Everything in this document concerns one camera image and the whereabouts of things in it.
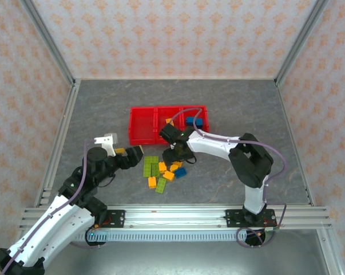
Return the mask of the red plastic bin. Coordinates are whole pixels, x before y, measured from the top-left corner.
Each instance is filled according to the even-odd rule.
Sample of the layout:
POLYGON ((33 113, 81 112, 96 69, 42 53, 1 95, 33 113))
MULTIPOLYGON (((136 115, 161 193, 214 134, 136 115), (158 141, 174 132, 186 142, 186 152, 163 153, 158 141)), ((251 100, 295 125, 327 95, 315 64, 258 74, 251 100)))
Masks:
POLYGON ((198 129, 204 132, 210 132, 210 125, 209 125, 209 119, 208 119, 208 112, 207 112, 207 108, 204 105, 201 106, 196 106, 193 107, 192 109, 189 109, 185 112, 183 112, 180 115, 180 120, 181 120, 181 130, 185 130, 186 127, 193 127, 193 126, 187 126, 185 119, 186 117, 194 117, 194 122, 193 125, 195 125, 195 120, 199 117, 202 118, 204 121, 204 126, 202 129, 198 129))
POLYGON ((166 119, 171 119, 174 115, 180 112, 180 106, 157 107, 156 116, 156 144, 166 144, 166 141, 159 135, 162 128, 166 125, 166 119))
POLYGON ((129 118, 130 145, 154 145, 154 107, 131 107, 129 118))

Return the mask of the grey metal panel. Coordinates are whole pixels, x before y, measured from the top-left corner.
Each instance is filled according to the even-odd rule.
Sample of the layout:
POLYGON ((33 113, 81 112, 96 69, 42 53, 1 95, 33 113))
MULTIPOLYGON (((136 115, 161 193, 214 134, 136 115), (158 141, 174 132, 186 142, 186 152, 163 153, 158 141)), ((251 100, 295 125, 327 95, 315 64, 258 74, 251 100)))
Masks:
POLYGON ((261 249, 235 242, 118 242, 67 247, 45 275, 329 275, 314 239, 282 235, 261 249))

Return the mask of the aluminium side rail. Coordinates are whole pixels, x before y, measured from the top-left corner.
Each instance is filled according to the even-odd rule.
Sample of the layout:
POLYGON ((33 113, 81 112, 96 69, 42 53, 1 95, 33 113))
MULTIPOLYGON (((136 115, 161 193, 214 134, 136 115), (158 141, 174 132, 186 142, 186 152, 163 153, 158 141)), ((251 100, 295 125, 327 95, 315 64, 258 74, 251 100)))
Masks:
POLYGON ((285 103, 284 103, 284 97, 281 94, 279 86, 276 87, 276 90, 277 90, 277 96, 278 96, 278 98, 280 100, 281 107, 283 109, 283 115, 284 115, 285 122, 286 122, 286 125, 287 125, 287 128, 288 128, 289 136, 290 136, 290 139, 291 139, 291 146, 293 148, 293 151, 294 151, 294 154, 295 154, 295 157, 296 157, 296 163, 298 165, 298 169, 299 169, 299 172, 300 172, 300 175, 301 175, 303 190, 306 193, 307 200, 306 200, 306 203, 304 205, 316 206, 316 199, 314 198, 311 184, 308 182, 308 175, 307 175, 307 173, 306 173, 306 171, 304 169, 304 166, 302 165, 302 162, 301 162, 301 156, 299 154, 299 151, 298 151, 298 148, 297 148, 297 144, 296 144, 296 137, 294 135, 294 132, 293 132, 293 129, 292 129, 292 125, 290 123, 290 116, 289 116, 289 114, 287 112, 287 109, 286 109, 286 106, 285 106, 285 103))
POLYGON ((41 201, 43 200, 43 194, 45 192, 51 191, 53 188, 53 183, 55 175, 57 172, 58 164, 61 157, 61 152, 66 139, 66 134, 69 128, 69 123, 72 117, 74 105, 76 103, 81 79, 75 79, 74 83, 70 86, 70 90, 65 101, 64 110, 61 115, 60 123, 57 129, 57 134, 53 144, 53 149, 47 164, 47 168, 43 175, 42 181, 40 183, 37 196, 34 202, 34 207, 40 207, 41 201))

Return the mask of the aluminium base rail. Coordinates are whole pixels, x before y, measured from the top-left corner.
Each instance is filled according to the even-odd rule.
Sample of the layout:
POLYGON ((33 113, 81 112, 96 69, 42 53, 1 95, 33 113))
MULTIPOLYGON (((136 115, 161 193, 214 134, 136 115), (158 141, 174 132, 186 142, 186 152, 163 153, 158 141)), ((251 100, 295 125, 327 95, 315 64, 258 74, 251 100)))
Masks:
MULTIPOLYGON (((326 207, 311 205, 268 206, 274 210, 261 228, 331 229, 335 222, 326 207)), ((227 230, 230 217, 239 205, 110 205, 109 210, 124 210, 126 230, 227 230)))

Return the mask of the aluminium rear rail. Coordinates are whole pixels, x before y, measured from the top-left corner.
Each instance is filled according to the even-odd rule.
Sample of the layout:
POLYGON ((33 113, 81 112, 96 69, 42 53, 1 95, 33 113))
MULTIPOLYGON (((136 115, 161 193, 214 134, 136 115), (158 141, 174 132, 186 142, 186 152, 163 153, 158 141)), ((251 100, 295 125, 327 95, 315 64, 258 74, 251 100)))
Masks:
POLYGON ((269 80, 274 81, 275 77, 114 77, 114 78, 75 78, 74 81, 94 80, 94 81, 111 81, 111 80, 269 80))

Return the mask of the aluminium frame post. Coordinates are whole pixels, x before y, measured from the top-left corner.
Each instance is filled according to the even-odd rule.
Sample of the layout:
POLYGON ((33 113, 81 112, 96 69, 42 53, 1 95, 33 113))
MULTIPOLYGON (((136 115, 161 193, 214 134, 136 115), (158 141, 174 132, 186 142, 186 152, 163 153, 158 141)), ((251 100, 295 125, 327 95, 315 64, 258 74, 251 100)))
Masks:
POLYGON ((63 55, 60 52, 55 40, 53 39, 50 30, 46 26, 42 16, 40 15, 38 9, 33 0, 19 0, 25 11, 27 12, 29 18, 34 24, 38 34, 42 38, 45 46, 49 50, 51 56, 55 60, 55 63, 59 67, 63 77, 70 84, 73 85, 76 81, 72 72, 70 71, 63 55))
POLYGON ((294 43, 291 46, 286 58, 284 59, 284 62, 282 63, 277 76, 274 78, 274 82, 277 87, 279 87, 280 84, 284 81, 286 75, 293 66, 298 54, 304 46, 304 43, 311 34, 328 2, 329 0, 316 0, 311 12, 309 13, 302 28, 300 29, 299 34, 294 40, 294 43))

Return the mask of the aluminium frame leg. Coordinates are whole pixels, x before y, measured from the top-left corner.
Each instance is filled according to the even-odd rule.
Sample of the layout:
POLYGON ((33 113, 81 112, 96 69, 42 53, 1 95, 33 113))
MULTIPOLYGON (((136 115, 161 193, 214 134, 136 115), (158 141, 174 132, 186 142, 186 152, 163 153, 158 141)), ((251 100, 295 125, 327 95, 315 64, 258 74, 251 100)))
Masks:
POLYGON ((340 264, 336 258, 335 246, 331 238, 331 230, 317 229, 316 230, 321 251, 326 263, 326 269, 329 275, 343 275, 340 264))

